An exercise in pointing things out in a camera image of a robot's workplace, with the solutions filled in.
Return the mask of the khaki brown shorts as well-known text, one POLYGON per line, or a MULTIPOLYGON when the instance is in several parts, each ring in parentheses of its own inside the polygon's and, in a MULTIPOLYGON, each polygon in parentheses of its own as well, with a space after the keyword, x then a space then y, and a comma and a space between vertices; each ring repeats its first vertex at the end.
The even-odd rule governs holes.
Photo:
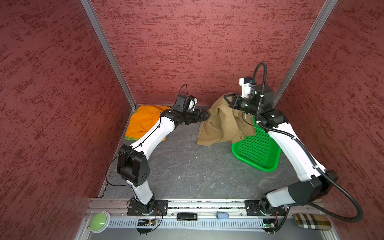
POLYGON ((197 145, 234 144, 256 134, 253 117, 230 108, 224 96, 214 102, 208 113, 208 120, 200 124, 197 145))

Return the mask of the orange shorts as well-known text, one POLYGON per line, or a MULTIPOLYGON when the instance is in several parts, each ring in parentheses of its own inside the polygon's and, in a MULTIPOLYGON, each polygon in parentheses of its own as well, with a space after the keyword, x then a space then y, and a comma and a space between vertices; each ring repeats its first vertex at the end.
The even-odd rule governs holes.
POLYGON ((170 109, 159 105, 140 106, 132 115, 125 136, 140 139, 158 122, 161 113, 170 109))

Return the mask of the lime green shorts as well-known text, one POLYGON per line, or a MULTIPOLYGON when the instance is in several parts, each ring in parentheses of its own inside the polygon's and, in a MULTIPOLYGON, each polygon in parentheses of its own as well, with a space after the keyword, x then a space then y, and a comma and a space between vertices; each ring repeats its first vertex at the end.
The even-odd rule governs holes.
POLYGON ((125 140, 127 140, 127 141, 137 141, 138 139, 137 138, 133 138, 133 137, 125 136, 125 140))

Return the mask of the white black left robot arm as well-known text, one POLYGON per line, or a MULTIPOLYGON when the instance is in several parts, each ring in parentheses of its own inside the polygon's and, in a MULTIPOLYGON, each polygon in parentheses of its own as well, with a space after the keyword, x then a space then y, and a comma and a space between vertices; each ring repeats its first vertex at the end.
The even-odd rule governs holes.
POLYGON ((143 215, 150 215, 155 208, 155 195, 148 183, 151 172, 148 160, 155 148, 180 124, 204 122, 209 117, 205 109, 180 112, 168 109, 160 114, 155 125, 143 137, 130 146, 121 146, 117 156, 117 173, 131 187, 139 212, 143 215))

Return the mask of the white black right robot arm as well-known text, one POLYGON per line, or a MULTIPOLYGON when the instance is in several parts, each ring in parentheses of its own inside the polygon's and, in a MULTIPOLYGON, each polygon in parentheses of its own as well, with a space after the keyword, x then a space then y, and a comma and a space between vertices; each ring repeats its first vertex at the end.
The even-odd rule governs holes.
POLYGON ((305 206, 326 195, 334 186, 332 182, 339 179, 335 171, 327 171, 312 154, 305 152, 282 112, 262 106, 259 118, 263 130, 279 145, 299 178, 295 184, 263 194, 259 202, 260 210, 271 214, 283 205, 305 206))

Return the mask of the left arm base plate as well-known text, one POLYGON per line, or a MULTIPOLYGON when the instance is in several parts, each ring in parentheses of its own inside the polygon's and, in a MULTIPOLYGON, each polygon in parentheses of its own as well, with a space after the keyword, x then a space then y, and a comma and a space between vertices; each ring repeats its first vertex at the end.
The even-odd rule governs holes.
POLYGON ((147 205, 137 200, 128 203, 128 216, 166 216, 168 211, 168 200, 150 200, 147 205))

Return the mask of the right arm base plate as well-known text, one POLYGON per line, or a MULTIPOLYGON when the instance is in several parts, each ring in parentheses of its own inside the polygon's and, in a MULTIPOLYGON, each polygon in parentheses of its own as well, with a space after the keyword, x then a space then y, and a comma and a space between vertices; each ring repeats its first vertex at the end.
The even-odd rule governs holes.
POLYGON ((247 216, 284 216, 284 207, 271 207, 266 200, 245 200, 247 216))

